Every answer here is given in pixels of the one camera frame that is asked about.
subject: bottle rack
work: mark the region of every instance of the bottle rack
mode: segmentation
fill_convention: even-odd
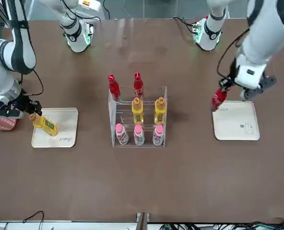
[[[123,147],[123,148],[163,148],[166,145],[166,114],[164,127],[164,140],[161,146],[156,146],[153,144],[153,132],[156,127],[154,123],[154,113],[155,113],[155,101],[159,97],[164,97],[166,101],[167,108],[167,88],[166,86],[158,87],[144,87],[144,98],[143,98],[143,117],[144,123],[142,124],[144,130],[144,145],[137,146],[134,142],[134,126],[133,114],[131,111],[131,102],[135,98],[136,94],[133,87],[130,86],[120,86],[121,96],[118,101],[114,101],[112,94],[108,91],[108,106],[109,106],[109,118],[110,118],[110,129],[111,129],[111,141],[113,147]],[[116,137],[115,125],[121,123],[129,136],[129,141],[127,145],[121,145]]]

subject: wire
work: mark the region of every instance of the wire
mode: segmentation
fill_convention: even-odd
[[[106,0],[103,1],[103,7],[107,11],[107,13],[108,13],[108,19],[110,19],[110,11],[105,7],[105,1]]]
[[[75,12],[73,12],[73,11],[66,5],[66,3],[65,3],[64,0],[62,0],[62,2],[63,2],[63,4],[65,5],[65,7],[66,7],[72,14],[74,14],[76,17],[78,17],[78,18],[80,18],[80,19],[94,19],[94,18],[98,18],[99,21],[100,21],[100,23],[102,22],[102,21],[100,20],[100,18],[97,17],[97,16],[91,17],[91,18],[86,18],[86,17],[79,16],[79,15],[77,15]]]
[[[217,65],[217,73],[222,77],[222,78],[225,78],[227,79],[227,76],[224,76],[222,73],[220,73],[220,65],[221,65],[221,62],[224,58],[224,56],[226,55],[226,53],[228,52],[228,50],[230,49],[230,47],[238,40],[240,40],[240,38],[242,38],[242,36],[244,36],[247,32],[249,31],[249,29],[245,30],[242,34],[240,34],[231,44],[229,44],[229,46],[226,48],[226,50],[224,51],[224,53],[222,54],[219,62],[218,62],[218,65]]]
[[[66,13],[66,16],[68,16],[68,17],[69,17],[70,19],[72,19],[73,21],[75,20],[74,18],[71,18],[68,13]]]
[[[41,224],[44,222],[44,212],[43,211],[37,211],[34,214],[32,214],[31,216],[27,217],[26,219],[23,220],[23,224],[26,223],[27,220],[35,217],[39,213],[42,213],[42,219],[41,219],[40,225],[38,226],[38,230],[41,230]]]
[[[181,227],[181,229],[185,230],[185,228],[182,227],[180,224],[178,224],[178,229],[179,229],[179,227]]]
[[[21,82],[19,83],[20,85],[23,84],[23,74],[21,74]]]
[[[125,9],[125,4],[126,4],[126,0],[124,0],[124,12],[131,18],[133,18],[129,13],[127,13],[126,9]]]
[[[186,28],[189,30],[190,33],[197,35],[196,32],[193,32],[193,30],[189,28],[189,26],[193,27],[193,24],[195,24],[196,22],[195,23],[187,23],[184,18],[179,18],[179,17],[173,17],[173,19],[180,20],[180,22],[183,23],[186,26]]]
[[[224,230],[224,229],[226,229],[228,226],[229,226],[229,224],[226,224],[226,226],[224,226],[223,228],[221,228],[221,227],[222,227],[222,225],[221,225],[220,228],[219,228],[219,230]]]
[[[41,95],[44,92],[44,85],[42,83],[42,80],[40,79],[39,75],[37,74],[37,72],[35,70],[33,70],[33,72],[36,74],[39,82],[41,83],[42,91],[39,92],[39,93],[25,94],[25,96],[38,96],[38,95]]]
[[[195,24],[195,23],[188,23],[188,22],[186,22],[184,18],[173,17],[173,19],[178,19],[178,20],[180,20],[182,23],[184,23],[185,25],[188,25],[188,26],[193,26],[193,24]]]

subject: table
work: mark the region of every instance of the table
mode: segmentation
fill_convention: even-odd
[[[215,68],[228,46],[247,27],[226,20],[211,53],[193,44],[174,20],[113,20],[96,24],[94,46],[73,53],[58,22],[31,22],[36,70],[44,86],[43,107],[77,107],[76,145],[33,149],[27,119],[12,132],[0,131],[0,220],[21,220],[45,211],[45,220],[279,222],[284,218],[284,49],[269,72],[275,87],[256,97],[260,140],[218,141],[210,99],[218,86]],[[235,49],[226,56],[228,71]],[[165,149],[111,147],[108,74],[132,85],[168,87]],[[40,90],[33,74],[28,92]],[[238,99],[233,89],[229,99]]]

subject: floor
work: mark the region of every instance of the floor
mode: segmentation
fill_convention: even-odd
[[[171,18],[174,16],[193,18],[208,14],[206,0],[125,0],[126,11],[134,18]],[[245,18],[248,0],[238,0],[229,4],[230,18]],[[123,7],[124,0],[106,0],[111,19],[130,18]],[[54,13],[43,6],[39,0],[26,0],[25,9],[28,20],[57,20]]]

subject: bottle label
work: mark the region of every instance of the bottle label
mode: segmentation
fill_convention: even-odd
[[[135,92],[136,92],[137,97],[143,97],[144,96],[143,87],[138,89],[138,90],[135,90]]]
[[[48,122],[47,120],[45,121],[45,125],[48,126],[51,129],[54,129],[54,127],[55,127],[54,124]]]
[[[159,122],[162,122],[162,121],[163,121],[163,114],[159,114],[159,116],[158,116],[158,121],[159,121]]]
[[[117,134],[117,138],[118,138],[120,144],[127,144],[128,140],[129,140],[129,137],[128,137],[126,132],[123,132],[120,135]]]
[[[160,136],[159,134],[157,134],[156,131],[154,131],[154,134],[153,134],[153,143],[157,146],[161,145],[163,142],[163,135]]]
[[[138,136],[134,133],[134,142],[136,142],[137,145],[142,145],[144,143],[144,134]]]
[[[137,114],[137,115],[136,115],[136,119],[137,119],[138,122],[141,121],[140,114]]]

